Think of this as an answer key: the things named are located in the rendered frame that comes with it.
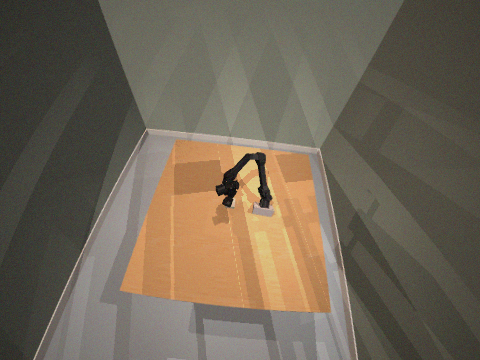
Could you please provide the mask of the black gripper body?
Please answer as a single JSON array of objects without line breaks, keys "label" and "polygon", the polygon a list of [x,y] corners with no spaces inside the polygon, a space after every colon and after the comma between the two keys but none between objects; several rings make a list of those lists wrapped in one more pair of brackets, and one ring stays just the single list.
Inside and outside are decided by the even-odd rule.
[{"label": "black gripper body", "polygon": [[[237,189],[237,190],[239,189],[239,186],[240,186],[240,185],[237,185],[237,186],[236,186],[236,189]],[[236,194],[236,190],[235,190],[234,192],[232,192],[232,193],[228,191],[228,192],[226,193],[226,195],[228,195],[228,196],[227,196],[227,199],[224,199],[224,200],[223,200],[222,205],[227,206],[227,207],[231,207],[231,205],[232,205],[232,199],[234,198],[235,194]],[[232,197],[233,197],[233,198],[232,198]]]}]

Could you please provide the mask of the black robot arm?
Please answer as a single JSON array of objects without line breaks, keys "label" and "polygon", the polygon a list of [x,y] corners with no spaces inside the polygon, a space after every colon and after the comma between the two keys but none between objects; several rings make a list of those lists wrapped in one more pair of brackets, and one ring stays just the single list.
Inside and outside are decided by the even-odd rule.
[{"label": "black robot arm", "polygon": [[[259,179],[260,179],[260,187],[258,187],[258,193],[260,194],[260,207],[261,208],[269,208],[270,201],[272,201],[273,197],[271,196],[270,189],[267,185],[267,180],[266,180],[266,172],[265,172],[265,163],[266,163],[266,154],[262,152],[256,152],[256,153],[246,153],[245,156],[230,170],[224,173],[224,178],[222,183],[220,185],[215,186],[216,187],[216,193],[218,196],[221,196],[224,194],[226,196],[226,193],[229,192],[234,192],[236,190],[236,186],[239,185],[238,181],[234,179],[236,178],[238,172],[250,161],[250,160],[255,160],[257,166],[258,166],[258,172],[259,172]],[[227,182],[226,182],[227,181]]]}]

